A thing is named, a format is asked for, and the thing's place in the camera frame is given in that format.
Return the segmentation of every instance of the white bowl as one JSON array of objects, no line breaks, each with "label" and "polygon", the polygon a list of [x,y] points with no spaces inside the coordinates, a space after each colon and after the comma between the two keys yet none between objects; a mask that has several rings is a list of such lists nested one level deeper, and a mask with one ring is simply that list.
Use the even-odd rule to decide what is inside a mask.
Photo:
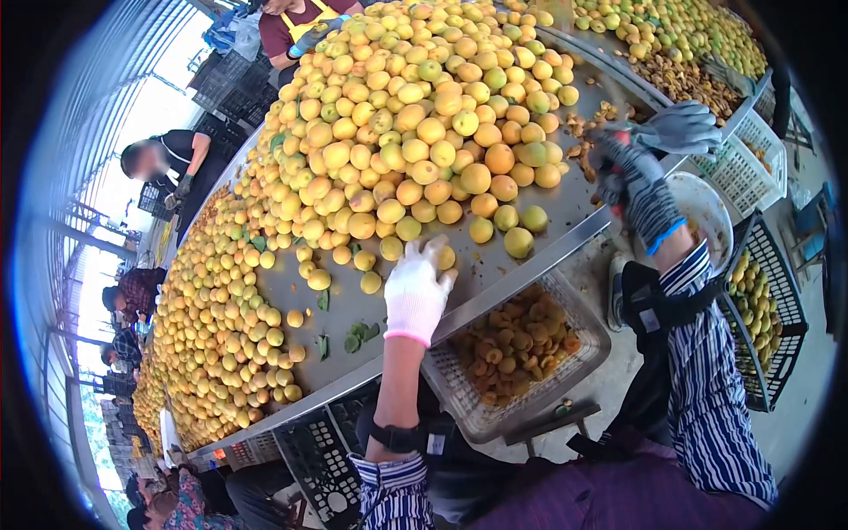
[{"label": "white bowl", "polygon": [[[666,182],[680,213],[698,223],[699,232],[706,234],[712,264],[710,278],[719,276],[727,268],[734,249],[734,226],[728,209],[716,190],[691,173],[674,171],[666,177]],[[645,253],[641,239],[635,237],[634,240],[636,260],[653,267],[653,259]]]}]

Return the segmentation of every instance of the blue glove cuff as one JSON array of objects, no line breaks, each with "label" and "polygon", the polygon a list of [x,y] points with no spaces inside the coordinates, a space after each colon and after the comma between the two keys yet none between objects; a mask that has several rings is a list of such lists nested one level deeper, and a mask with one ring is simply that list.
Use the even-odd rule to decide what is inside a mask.
[{"label": "blue glove cuff", "polygon": [[681,218],[677,219],[676,221],[674,221],[674,222],[672,223],[671,227],[670,227],[668,230],[664,231],[663,233],[659,234],[659,235],[656,237],[656,239],[654,240],[653,244],[651,244],[651,245],[650,245],[650,247],[648,247],[648,248],[645,250],[645,252],[646,252],[649,256],[654,255],[654,254],[656,253],[656,251],[657,251],[657,250],[659,250],[659,248],[660,248],[660,243],[662,243],[662,242],[663,242],[663,241],[664,241],[667,237],[671,236],[671,235],[674,233],[674,231],[675,231],[675,230],[677,230],[678,228],[680,228],[681,226],[683,226],[683,225],[685,225],[685,224],[686,224],[686,220],[685,220],[683,217],[681,217]]}]

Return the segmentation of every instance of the wristwatch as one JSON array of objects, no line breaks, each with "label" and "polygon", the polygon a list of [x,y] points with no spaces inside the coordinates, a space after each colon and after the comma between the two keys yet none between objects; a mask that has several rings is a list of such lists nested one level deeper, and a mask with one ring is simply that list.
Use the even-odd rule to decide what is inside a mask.
[{"label": "wristwatch", "polygon": [[411,429],[404,429],[394,425],[379,427],[377,424],[372,423],[369,434],[377,442],[383,444],[388,452],[403,454],[420,450],[421,441],[426,433],[420,425],[416,425]]}]

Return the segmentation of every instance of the sneaker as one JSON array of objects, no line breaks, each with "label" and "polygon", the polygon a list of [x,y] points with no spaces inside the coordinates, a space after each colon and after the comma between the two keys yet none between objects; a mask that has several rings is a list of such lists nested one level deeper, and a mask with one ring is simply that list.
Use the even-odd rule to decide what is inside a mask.
[{"label": "sneaker", "polygon": [[624,256],[624,253],[616,252],[610,263],[610,289],[606,307],[606,324],[614,332],[620,332],[628,327],[622,318],[622,299],[624,296],[622,292],[622,272],[627,262],[628,259]]}]

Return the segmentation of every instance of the yellow apron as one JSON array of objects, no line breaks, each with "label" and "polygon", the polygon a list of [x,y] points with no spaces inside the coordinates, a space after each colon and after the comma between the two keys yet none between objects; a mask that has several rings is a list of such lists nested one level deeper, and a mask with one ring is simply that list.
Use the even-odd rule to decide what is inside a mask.
[{"label": "yellow apron", "polygon": [[280,16],[282,17],[282,21],[286,23],[288,26],[288,32],[292,36],[292,42],[297,42],[298,39],[304,35],[307,31],[311,30],[315,27],[316,24],[321,22],[322,20],[332,20],[338,18],[338,13],[332,10],[332,8],[328,7],[321,0],[306,0],[311,1],[313,4],[318,6],[318,9],[321,10],[321,14],[315,17],[315,20],[309,22],[308,24],[294,25],[291,19],[288,18],[288,15],[283,13]]}]

